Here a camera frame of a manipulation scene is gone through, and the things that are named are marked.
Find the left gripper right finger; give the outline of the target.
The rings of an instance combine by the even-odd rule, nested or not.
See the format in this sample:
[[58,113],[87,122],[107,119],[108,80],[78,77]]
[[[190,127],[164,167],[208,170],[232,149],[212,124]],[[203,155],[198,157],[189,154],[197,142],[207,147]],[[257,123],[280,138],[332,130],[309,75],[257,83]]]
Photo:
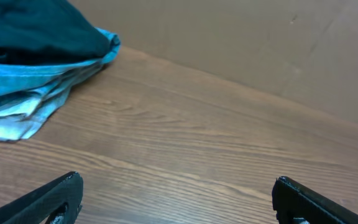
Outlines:
[[358,214],[286,176],[276,179],[272,205],[279,224],[358,224]]

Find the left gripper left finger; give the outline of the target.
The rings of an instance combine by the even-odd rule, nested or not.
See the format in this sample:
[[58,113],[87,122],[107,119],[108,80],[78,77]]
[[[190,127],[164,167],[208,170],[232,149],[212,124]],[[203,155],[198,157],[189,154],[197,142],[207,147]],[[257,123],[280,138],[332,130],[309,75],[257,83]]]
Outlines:
[[83,178],[71,171],[0,207],[0,224],[74,224],[82,198]]

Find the dark navy t-shirt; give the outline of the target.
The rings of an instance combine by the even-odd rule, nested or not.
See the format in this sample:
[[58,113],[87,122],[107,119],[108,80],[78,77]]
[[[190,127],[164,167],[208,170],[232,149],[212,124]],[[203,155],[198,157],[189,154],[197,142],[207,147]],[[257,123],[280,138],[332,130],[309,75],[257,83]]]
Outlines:
[[0,63],[50,65],[101,58],[110,41],[68,1],[0,0]]

